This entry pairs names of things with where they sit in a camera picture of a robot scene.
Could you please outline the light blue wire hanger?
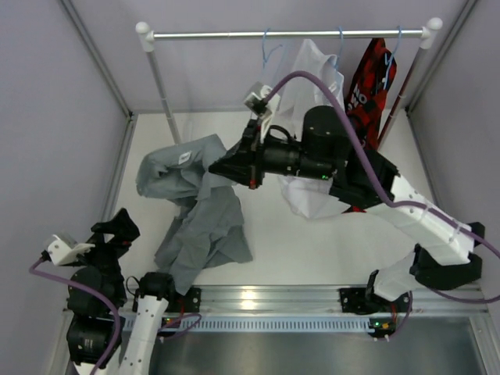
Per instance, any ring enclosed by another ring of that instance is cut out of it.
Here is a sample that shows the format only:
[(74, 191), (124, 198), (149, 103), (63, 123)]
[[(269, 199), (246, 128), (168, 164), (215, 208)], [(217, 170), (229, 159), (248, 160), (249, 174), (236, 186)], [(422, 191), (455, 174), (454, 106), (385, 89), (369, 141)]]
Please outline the light blue wire hanger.
[(261, 74), (260, 78), (263, 79), (266, 74), (266, 67), (271, 60), (274, 52), (278, 51), (279, 49), (283, 48), (284, 45), (282, 43), (273, 46), (271, 49), (266, 48), (266, 41), (268, 38), (268, 34), (271, 31), (271, 28), (268, 27), (263, 31), (262, 34), (262, 40), (261, 40), (261, 55), (262, 55), (262, 69), (261, 69)]

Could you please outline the grey button-up shirt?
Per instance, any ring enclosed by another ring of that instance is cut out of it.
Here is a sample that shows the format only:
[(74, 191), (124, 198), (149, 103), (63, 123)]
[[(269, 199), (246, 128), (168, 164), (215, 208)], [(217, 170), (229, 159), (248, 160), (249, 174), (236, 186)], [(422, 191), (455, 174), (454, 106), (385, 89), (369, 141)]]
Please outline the grey button-up shirt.
[(253, 260), (233, 184), (209, 172), (226, 151), (212, 134), (150, 152), (138, 168), (138, 194), (167, 200), (179, 209), (154, 261), (173, 278), (180, 295), (187, 294), (204, 269)]

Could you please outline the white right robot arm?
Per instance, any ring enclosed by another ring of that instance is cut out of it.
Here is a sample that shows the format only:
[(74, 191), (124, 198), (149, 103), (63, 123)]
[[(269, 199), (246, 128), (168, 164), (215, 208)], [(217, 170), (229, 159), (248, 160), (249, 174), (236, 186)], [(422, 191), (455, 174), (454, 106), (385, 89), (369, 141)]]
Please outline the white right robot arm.
[(350, 213), (321, 191), (317, 214), (304, 215), (284, 196), (293, 177), (267, 174), (252, 190), (211, 174), (243, 131), (241, 114), (222, 119), (132, 166), (120, 203), (140, 235), (120, 259), (125, 277), (168, 273), (182, 295), (195, 285), (365, 284), (373, 310), (417, 288), (450, 291), (480, 278), (468, 226), (402, 177), (394, 205)]

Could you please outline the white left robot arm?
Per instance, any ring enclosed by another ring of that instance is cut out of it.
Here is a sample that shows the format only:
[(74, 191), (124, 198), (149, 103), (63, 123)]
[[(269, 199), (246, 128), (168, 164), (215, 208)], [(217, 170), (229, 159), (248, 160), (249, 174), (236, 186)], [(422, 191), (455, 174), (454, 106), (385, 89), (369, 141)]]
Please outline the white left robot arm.
[[(163, 313), (171, 310), (205, 269), (253, 259), (244, 232), (241, 201), (234, 183), (210, 172), (225, 156), (217, 134), (149, 152), (141, 160), (135, 185), (143, 198), (174, 204), (178, 213), (155, 252), (155, 272), (139, 281), (139, 310), (126, 350), (130, 370), (146, 374)], [(127, 300), (119, 264), (138, 238), (126, 209), (92, 227), (89, 250), (77, 256), (69, 286), (73, 314), (66, 335), (70, 359), (79, 374), (117, 374)]]

